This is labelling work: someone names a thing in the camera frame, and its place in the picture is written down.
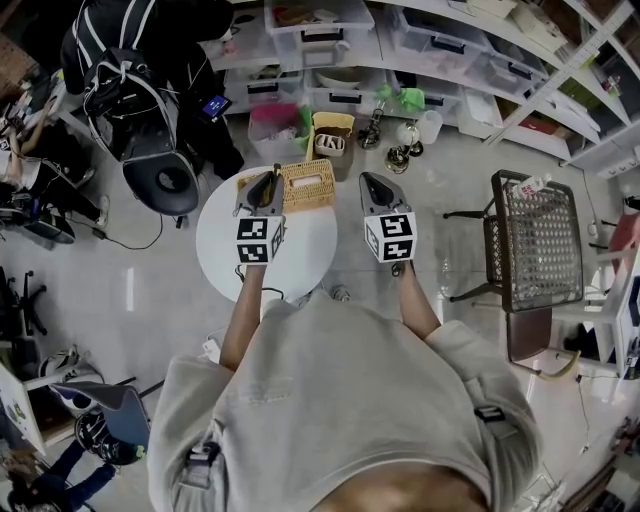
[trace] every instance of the plastic storage bin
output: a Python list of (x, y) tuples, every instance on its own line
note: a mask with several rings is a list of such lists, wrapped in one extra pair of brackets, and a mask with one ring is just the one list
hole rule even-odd
[(435, 14), (387, 6), (395, 50), (422, 72), (463, 73), (490, 49), (484, 32)]
[(356, 89), (341, 87), (323, 87), (318, 81), (316, 71), (304, 72), (304, 90), (314, 111), (338, 112), (343, 114), (371, 116), (378, 106), (378, 90), (387, 83), (387, 74), (383, 69), (358, 68), (362, 77)]
[(306, 110), (298, 110), (295, 105), (266, 105), (251, 111), (248, 137), (262, 163), (304, 161), (311, 130), (311, 116)]
[(549, 78), (540, 59), (504, 39), (487, 34), (491, 50), (468, 70), (471, 78), (502, 91), (522, 96)]
[(340, 65), (370, 52), (375, 26), (363, 0), (266, 0), (265, 25), (285, 71)]
[(225, 96), (233, 101), (235, 112), (246, 112), (271, 103), (296, 103), (302, 96), (301, 71), (259, 80), (252, 79), (250, 71), (230, 69), (224, 77)]
[[(398, 91), (401, 87), (398, 78), (393, 71), (389, 71), (389, 81), (394, 91)], [(425, 110), (435, 110), (448, 120), (455, 114), (454, 108), (460, 102), (460, 86), (430, 78), (426, 76), (416, 75), (416, 88), (424, 92)], [(394, 98), (387, 102), (389, 107), (385, 106), (385, 113), (397, 117), (410, 117), (416, 119), (419, 112), (407, 112), (402, 108), (399, 102)]]
[(457, 110), (460, 133), (486, 139), (502, 128), (502, 116), (495, 97), (468, 87), (460, 89)]

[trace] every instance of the storage drawer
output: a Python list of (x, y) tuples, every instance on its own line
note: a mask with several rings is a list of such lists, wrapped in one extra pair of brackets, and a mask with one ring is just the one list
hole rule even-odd
[(515, 96), (524, 95), (549, 78), (540, 59), (532, 53), (492, 34), (487, 34), (487, 39), (491, 49), (467, 70), (470, 78)]
[(368, 50), (373, 17), (363, 0), (266, 0), (265, 24), (285, 71), (340, 65)]
[(302, 95), (302, 72), (283, 73), (278, 78), (251, 78), (251, 70), (230, 69), (224, 77), (225, 96), (234, 103), (234, 110), (248, 111), (252, 107), (271, 103), (296, 103)]
[(475, 89), (461, 87), (456, 114), (460, 133), (472, 137), (486, 139), (503, 127), (496, 99)]
[(370, 116), (378, 106), (378, 91), (387, 83), (383, 69), (358, 68), (362, 80), (355, 89), (323, 87), (316, 75), (317, 71), (304, 72), (304, 89), (311, 102), (311, 108), (318, 112), (338, 112), (353, 116)]
[[(389, 71), (388, 73), (391, 87), (396, 93), (402, 85), (394, 71)], [(416, 76), (415, 87), (424, 92), (425, 110), (435, 110), (443, 119), (455, 115), (454, 108), (460, 102), (460, 87), (458, 85), (438, 80), (437, 78), (418, 75)], [(385, 113), (388, 115), (413, 119), (420, 115), (419, 112), (407, 112), (404, 110), (395, 98), (389, 100), (387, 104), (389, 106), (385, 106)]]
[(490, 49), (481, 30), (423, 11), (387, 6), (395, 50), (421, 72), (464, 72)]

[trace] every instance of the round white table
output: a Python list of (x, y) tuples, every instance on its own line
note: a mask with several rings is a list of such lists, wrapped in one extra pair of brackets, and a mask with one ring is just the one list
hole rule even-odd
[[(196, 251), (204, 275), (222, 295), (236, 301), (242, 283), (235, 273), (237, 220), (233, 210), (237, 180), (272, 167), (255, 167), (236, 174), (220, 185), (207, 200), (196, 230)], [(309, 293), (324, 277), (338, 243), (338, 225), (331, 207), (286, 214), (284, 241), (267, 267), (264, 287), (282, 290), (291, 302)], [(263, 291), (263, 300), (280, 294)]]

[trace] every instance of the gray t-shirt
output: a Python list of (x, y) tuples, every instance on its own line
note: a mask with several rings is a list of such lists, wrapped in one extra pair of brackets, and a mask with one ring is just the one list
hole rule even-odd
[[(479, 419), (487, 406), (503, 420)], [(158, 512), (309, 512), (355, 474), (403, 461), (461, 472), (502, 511), (526, 489), (540, 450), (495, 346), (461, 322), (424, 343), (323, 292), (301, 309), (270, 308), (235, 375), (175, 359), (156, 411), (148, 468)], [(203, 436), (221, 448), (206, 491), (179, 483)]]

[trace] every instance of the cable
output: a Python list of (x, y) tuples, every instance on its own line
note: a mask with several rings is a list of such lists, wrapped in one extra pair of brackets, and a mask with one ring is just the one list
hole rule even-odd
[(582, 415), (584, 416), (584, 422), (587, 425), (587, 442), (585, 443), (584, 448), (582, 449), (582, 453), (586, 452), (589, 449), (589, 431), (591, 430), (591, 426), (589, 425), (589, 419), (587, 418), (587, 410), (584, 407), (584, 397), (582, 396), (582, 376), (576, 377), (578, 380), (578, 391), (580, 392), (580, 405), (582, 405)]
[(582, 179), (584, 180), (584, 188), (587, 191), (587, 197), (589, 198), (589, 204), (591, 205), (591, 211), (593, 212), (593, 220), (597, 221), (598, 216), (596, 215), (596, 209), (593, 206), (593, 200), (591, 199), (591, 193), (589, 192), (589, 186), (587, 185), (587, 175), (582, 169)]
[(551, 475), (551, 471), (549, 471), (549, 468), (547, 467), (547, 465), (544, 463), (544, 461), (542, 461), (542, 467), (544, 468), (544, 470), (547, 472), (547, 475), (549, 475), (549, 478), (551, 479), (551, 483), (553, 484), (554, 488), (558, 487), (558, 484), (556, 484), (556, 481), (553, 479), (553, 476)]
[(98, 238), (100, 238), (100, 239), (108, 240), (109, 242), (112, 242), (114, 244), (118, 244), (119, 246), (124, 247), (125, 249), (128, 249), (130, 251), (144, 251), (146, 249), (149, 249), (153, 244), (155, 244), (158, 241), (160, 236), (162, 236), (162, 231), (164, 230), (164, 222), (162, 220), (162, 215), (159, 214), (159, 216), (160, 216), (160, 231), (159, 231), (158, 235), (153, 239), (153, 241), (150, 244), (145, 245), (144, 247), (130, 247), (130, 246), (126, 245), (126, 244), (123, 244), (122, 242), (119, 242), (118, 240), (114, 240), (113, 238), (109, 238), (106, 235), (106, 233), (104, 233), (104, 231), (100, 231), (98, 228), (96, 228), (95, 226), (92, 226), (91, 224), (87, 224), (86, 222), (80, 222), (80, 221), (72, 219), (70, 217), (67, 220), (70, 220), (71, 222), (73, 222), (75, 224), (80, 224), (81, 226), (86, 226), (86, 227), (90, 228), (92, 232), (100, 231), (102, 234), (104, 234), (104, 238), (101, 238), (101, 237), (98, 236)]
[[(240, 278), (240, 282), (244, 283), (244, 274), (242, 273), (242, 270), (240, 270), (240, 265), (236, 267), (235, 273)], [(262, 291), (279, 293), (280, 300), (284, 300), (284, 292), (282, 290), (278, 290), (277, 288), (272, 288), (270, 286), (265, 286), (262, 288)]]
[(204, 62), (202, 63), (202, 66), (200, 66), (200, 69), (196, 73), (196, 76), (193, 77), (193, 80), (191, 80), (189, 87), (187, 87), (184, 91), (174, 91), (173, 89), (165, 89), (163, 87), (158, 87), (158, 89), (161, 91), (170, 92), (171, 94), (184, 94), (186, 92), (189, 92), (189, 90), (191, 90), (191, 88), (193, 87), (193, 84), (196, 83), (196, 80), (198, 79), (198, 75), (200, 74), (200, 71), (202, 71), (202, 69), (205, 67), (208, 61), (209, 61), (209, 57), (205, 57)]

